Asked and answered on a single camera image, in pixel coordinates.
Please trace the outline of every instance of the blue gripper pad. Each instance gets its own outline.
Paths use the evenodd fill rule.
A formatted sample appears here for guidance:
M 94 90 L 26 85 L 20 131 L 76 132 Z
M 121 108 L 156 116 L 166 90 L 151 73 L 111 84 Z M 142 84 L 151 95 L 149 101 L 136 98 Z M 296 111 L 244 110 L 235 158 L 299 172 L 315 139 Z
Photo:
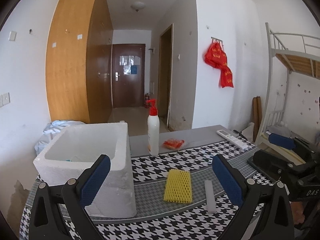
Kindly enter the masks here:
M 92 204 L 101 185 L 103 184 L 110 171 L 110 158 L 107 155 L 103 155 L 103 158 L 100 156 L 99 159 L 101 159 L 99 165 L 94 169 L 94 171 L 91 173 L 90 177 L 86 180 L 80 190 L 79 201 L 83 208 Z
M 212 169 L 214 174 L 217 176 L 220 184 L 222 185 L 224 191 L 228 195 L 228 198 L 231 201 L 231 203 L 240 208 L 244 202 L 243 191 L 237 183 L 236 179 L 232 176 L 231 172 L 229 171 L 230 168 L 234 168 L 231 167 L 227 160 L 225 160 L 225 162 L 226 164 L 222 162 L 222 160 L 219 158 L 219 155 L 215 155 L 212 159 Z
M 268 140 L 270 143 L 278 145 L 288 150 L 295 149 L 296 147 L 293 139 L 275 133 L 270 134 Z

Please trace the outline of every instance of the door handle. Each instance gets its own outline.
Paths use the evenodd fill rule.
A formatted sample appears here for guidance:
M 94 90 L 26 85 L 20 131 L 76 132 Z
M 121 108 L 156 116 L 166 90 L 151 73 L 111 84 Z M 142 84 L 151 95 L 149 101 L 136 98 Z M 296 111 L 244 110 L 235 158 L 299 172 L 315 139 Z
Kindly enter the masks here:
M 116 72 L 116 81 L 118 81 L 119 76 L 120 76 L 120 74 L 118 74 L 118 72 Z

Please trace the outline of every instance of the red cloth hanging on wall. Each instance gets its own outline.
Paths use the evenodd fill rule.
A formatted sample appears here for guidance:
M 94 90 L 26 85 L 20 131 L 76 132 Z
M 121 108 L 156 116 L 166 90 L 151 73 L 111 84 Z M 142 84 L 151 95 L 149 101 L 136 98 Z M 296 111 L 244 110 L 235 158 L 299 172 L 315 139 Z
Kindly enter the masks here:
M 228 68 L 228 59 L 225 52 L 222 50 L 220 42 L 213 42 L 207 53 L 204 55 L 204 62 L 211 67 L 221 70 L 220 85 L 224 87 L 232 87 L 232 71 Z

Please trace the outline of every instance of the wooden cabinet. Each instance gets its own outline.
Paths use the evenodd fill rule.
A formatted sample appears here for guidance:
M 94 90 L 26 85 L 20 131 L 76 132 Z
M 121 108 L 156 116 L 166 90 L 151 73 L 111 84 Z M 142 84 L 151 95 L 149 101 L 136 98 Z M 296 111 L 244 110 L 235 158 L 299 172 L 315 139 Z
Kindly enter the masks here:
M 46 54 L 52 121 L 108 121 L 112 35 L 107 0 L 59 0 Z

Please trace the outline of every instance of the remote control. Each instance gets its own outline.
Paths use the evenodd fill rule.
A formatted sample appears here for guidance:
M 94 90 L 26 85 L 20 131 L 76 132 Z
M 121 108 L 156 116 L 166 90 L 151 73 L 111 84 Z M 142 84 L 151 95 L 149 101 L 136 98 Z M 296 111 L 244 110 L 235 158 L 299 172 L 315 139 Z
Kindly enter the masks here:
M 231 142 L 233 145 L 237 146 L 241 150 L 245 150 L 248 148 L 247 144 L 245 144 L 239 138 L 232 136 L 230 133 L 226 132 L 225 130 L 218 130 L 217 134 L 227 139 L 229 142 Z

